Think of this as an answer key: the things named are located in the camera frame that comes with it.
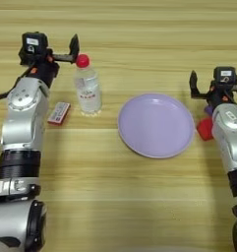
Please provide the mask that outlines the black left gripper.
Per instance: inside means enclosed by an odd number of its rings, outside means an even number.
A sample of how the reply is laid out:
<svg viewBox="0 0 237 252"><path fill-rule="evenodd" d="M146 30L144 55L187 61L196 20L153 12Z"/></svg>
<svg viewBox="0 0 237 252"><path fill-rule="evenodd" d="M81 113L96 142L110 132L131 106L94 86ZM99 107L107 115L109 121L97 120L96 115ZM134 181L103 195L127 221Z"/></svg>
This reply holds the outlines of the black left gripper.
<svg viewBox="0 0 237 252"><path fill-rule="evenodd" d="M80 42L77 34L70 41L68 54L53 54L52 56L50 48L44 50L42 54L32 54L22 48L19 52L21 65L28 67L23 76L39 79L50 88L59 71L59 65L55 61L74 64L79 52Z"/></svg>

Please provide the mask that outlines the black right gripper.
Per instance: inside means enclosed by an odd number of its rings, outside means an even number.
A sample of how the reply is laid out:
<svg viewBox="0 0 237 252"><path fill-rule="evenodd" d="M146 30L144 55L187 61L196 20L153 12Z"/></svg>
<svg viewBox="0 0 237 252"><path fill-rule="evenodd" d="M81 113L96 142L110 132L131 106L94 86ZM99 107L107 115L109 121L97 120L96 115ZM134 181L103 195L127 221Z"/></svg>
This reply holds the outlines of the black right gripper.
<svg viewBox="0 0 237 252"><path fill-rule="evenodd" d="M237 94L237 83L227 86L211 81L207 94L202 94L197 87L197 81L197 73L192 71L189 80L191 98L207 99L207 103L212 109L216 109L219 105L225 103L235 104L233 93Z"/></svg>

